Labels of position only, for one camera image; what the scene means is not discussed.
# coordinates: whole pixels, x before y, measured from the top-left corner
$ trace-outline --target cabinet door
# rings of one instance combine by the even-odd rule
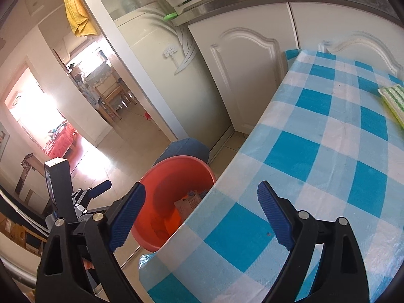
[[[250,133],[287,72],[284,51],[297,49],[287,3],[227,12],[189,29],[236,131]]]
[[[290,3],[300,48],[330,52],[404,78],[404,29],[354,8]]]

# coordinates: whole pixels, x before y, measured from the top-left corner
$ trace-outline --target bed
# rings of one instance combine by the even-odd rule
[[[258,203],[265,180],[297,210],[349,220],[371,302],[403,263],[404,133],[377,92],[402,81],[324,52],[286,55],[291,68],[235,158],[142,259],[140,281],[154,301],[262,302],[288,256]],[[317,247],[296,300],[308,295],[320,255]]]
[[[49,132],[50,139],[46,143],[43,151],[49,158],[62,158],[69,148],[75,146],[77,131],[67,121],[63,121],[57,128]]]

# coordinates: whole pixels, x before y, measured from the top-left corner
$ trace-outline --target hanging cloth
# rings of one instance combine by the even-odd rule
[[[63,1],[66,7],[67,20],[75,36],[98,35],[80,0]]]

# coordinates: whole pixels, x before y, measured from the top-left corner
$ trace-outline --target red bedspread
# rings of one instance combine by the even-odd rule
[[[50,139],[45,148],[45,154],[50,158],[63,157],[74,141],[76,130],[68,121],[63,122],[53,134],[53,139]]]

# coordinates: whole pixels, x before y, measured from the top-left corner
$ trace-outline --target blue stool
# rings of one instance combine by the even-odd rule
[[[172,142],[163,154],[154,162],[153,166],[158,162],[165,160],[169,157],[186,155],[199,158],[201,161],[208,163],[209,160],[209,148],[202,142],[194,138],[186,138],[179,141]]]

